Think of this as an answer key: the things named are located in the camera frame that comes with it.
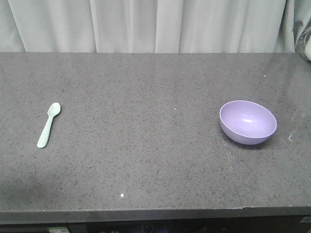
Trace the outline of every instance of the curtain fold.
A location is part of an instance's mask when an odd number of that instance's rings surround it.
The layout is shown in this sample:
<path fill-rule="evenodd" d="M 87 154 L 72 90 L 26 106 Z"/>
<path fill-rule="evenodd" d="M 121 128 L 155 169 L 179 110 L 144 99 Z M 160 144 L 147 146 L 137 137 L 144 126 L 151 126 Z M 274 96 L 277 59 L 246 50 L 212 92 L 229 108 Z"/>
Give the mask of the curtain fold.
<path fill-rule="evenodd" d="M 0 51 L 294 52 L 301 31 L 294 13 L 306 21 L 310 6 L 311 0 L 0 0 Z"/>
<path fill-rule="evenodd" d="M 0 51 L 25 51 L 7 0 L 0 0 Z"/>

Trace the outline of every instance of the countertop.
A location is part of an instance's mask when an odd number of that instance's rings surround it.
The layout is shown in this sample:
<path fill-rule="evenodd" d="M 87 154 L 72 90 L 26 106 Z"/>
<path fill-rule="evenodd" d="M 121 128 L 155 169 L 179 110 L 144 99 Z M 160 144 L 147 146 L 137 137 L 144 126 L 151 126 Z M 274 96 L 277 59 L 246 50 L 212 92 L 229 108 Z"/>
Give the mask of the countertop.
<path fill-rule="evenodd" d="M 298 54 L 0 53 L 0 81 L 0 224 L 311 215 Z M 231 100 L 268 108 L 276 133 L 230 140 Z"/>

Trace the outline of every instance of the mint green spoon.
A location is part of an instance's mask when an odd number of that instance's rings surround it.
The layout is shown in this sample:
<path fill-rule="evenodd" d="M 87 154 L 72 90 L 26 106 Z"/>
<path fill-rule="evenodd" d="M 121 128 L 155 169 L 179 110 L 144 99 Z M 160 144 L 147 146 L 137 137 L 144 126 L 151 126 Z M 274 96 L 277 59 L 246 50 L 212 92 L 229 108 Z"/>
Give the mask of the mint green spoon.
<path fill-rule="evenodd" d="M 56 116 L 59 113 L 60 113 L 59 103 L 53 103 L 48 110 L 49 118 L 48 118 L 47 123 L 45 124 L 43 131 L 41 133 L 41 136 L 38 140 L 38 143 L 37 143 L 38 148 L 44 148 L 47 145 L 48 139 L 50 136 L 50 130 L 51 130 L 53 118 L 54 118 L 54 116 Z"/>

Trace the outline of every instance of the gray granite countertop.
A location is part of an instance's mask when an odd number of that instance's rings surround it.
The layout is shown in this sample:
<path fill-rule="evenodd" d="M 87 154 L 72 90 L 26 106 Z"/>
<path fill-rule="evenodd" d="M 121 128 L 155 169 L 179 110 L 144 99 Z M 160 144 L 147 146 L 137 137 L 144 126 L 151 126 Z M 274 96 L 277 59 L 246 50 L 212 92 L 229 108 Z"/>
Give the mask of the gray granite countertop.
<path fill-rule="evenodd" d="M 297 54 L 0 53 L 0 81 L 0 224 L 311 215 L 311 64 Z M 231 141 L 231 100 L 268 108 L 277 132 Z"/>

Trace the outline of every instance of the bowl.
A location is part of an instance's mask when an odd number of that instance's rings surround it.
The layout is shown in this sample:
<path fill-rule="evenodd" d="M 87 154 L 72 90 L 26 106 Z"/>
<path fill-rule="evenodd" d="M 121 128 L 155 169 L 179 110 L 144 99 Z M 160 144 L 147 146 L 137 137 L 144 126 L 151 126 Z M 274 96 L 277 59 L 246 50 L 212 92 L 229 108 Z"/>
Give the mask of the bowl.
<path fill-rule="evenodd" d="M 219 115 L 224 133 L 241 144 L 259 144 L 276 131 L 274 115 L 265 107 L 250 101 L 228 102 L 221 107 Z"/>

